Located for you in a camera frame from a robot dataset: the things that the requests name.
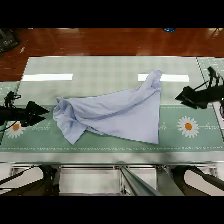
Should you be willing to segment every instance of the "white daisy print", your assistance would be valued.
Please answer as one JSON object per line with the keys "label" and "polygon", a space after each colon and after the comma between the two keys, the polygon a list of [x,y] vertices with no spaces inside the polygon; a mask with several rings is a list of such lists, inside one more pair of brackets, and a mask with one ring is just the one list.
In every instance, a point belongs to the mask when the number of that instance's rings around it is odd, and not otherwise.
{"label": "white daisy print", "polygon": [[[8,122],[7,126],[12,125],[14,122],[15,121]],[[23,131],[25,129],[26,128],[21,127],[21,123],[17,121],[12,127],[6,130],[6,135],[8,136],[8,138],[17,138],[18,136],[23,134]]]}
{"label": "white daisy print", "polygon": [[179,127],[178,130],[181,131],[182,135],[185,135],[185,137],[194,138],[199,133],[199,127],[197,121],[195,121],[194,118],[186,116],[182,117],[179,119],[177,127]]}

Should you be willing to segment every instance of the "cloth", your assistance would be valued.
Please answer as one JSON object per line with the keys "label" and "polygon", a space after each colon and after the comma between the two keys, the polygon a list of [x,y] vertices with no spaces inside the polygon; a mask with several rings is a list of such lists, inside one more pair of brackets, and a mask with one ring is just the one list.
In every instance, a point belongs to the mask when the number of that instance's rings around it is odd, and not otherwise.
{"label": "cloth", "polygon": [[158,144],[160,77],[153,70],[133,89],[86,98],[57,98],[53,118],[74,144],[85,130]]}

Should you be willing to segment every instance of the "robotic claw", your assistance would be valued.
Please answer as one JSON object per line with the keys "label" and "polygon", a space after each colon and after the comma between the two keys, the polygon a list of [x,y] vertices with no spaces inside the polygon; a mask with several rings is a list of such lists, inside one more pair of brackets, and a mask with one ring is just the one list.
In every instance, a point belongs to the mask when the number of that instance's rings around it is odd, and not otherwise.
{"label": "robotic claw", "polygon": [[39,115],[48,113],[49,111],[33,101],[29,101],[25,109],[16,108],[13,102],[19,98],[21,98],[21,95],[15,95],[12,91],[7,94],[5,97],[5,106],[0,106],[0,125],[3,125],[6,121],[20,121],[22,127],[27,127],[33,126],[45,119]]}
{"label": "robotic claw", "polygon": [[[206,109],[208,103],[215,101],[220,101],[221,108],[224,108],[224,79],[212,67],[209,67],[208,71],[209,81],[204,82],[195,89],[192,89],[190,86],[184,87],[183,91],[175,99],[194,109]],[[212,86],[213,79],[216,81],[215,86]],[[220,79],[222,79],[222,85],[218,85]],[[209,82],[207,89],[196,91],[196,89],[202,87],[207,82]]]}

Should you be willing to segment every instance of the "table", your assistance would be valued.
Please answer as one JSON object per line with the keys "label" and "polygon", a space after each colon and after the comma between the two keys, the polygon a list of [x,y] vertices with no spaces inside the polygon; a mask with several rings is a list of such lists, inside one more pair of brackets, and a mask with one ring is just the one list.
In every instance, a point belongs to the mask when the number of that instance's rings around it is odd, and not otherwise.
{"label": "table", "polygon": [[[152,69],[160,69],[163,74],[189,77],[189,82],[161,82],[159,145],[90,132],[85,132],[77,143],[71,145],[63,137],[52,119],[56,97],[97,96],[134,88],[141,84],[138,74],[150,73]],[[223,139],[213,105],[210,104],[206,110],[193,110],[174,100],[184,86],[196,87],[204,81],[200,69],[195,57],[31,57],[24,71],[24,79],[36,74],[72,74],[72,80],[20,82],[18,94],[22,98],[15,101],[15,105],[24,107],[32,100],[49,109],[50,113],[46,115],[46,120],[27,127],[17,138],[10,138],[11,134],[6,131],[1,142],[0,161],[66,164],[223,161]],[[178,122],[185,122],[185,116],[190,121],[194,119],[192,123],[199,127],[199,133],[194,138],[178,130]]]}

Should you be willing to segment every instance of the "wooden floor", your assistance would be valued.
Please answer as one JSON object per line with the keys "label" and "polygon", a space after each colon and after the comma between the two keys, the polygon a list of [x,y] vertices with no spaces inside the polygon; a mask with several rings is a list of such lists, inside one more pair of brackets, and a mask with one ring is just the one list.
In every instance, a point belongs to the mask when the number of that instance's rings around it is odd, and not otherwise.
{"label": "wooden floor", "polygon": [[20,45],[0,57],[0,81],[20,80],[31,56],[169,55],[224,57],[224,29],[17,28]]}

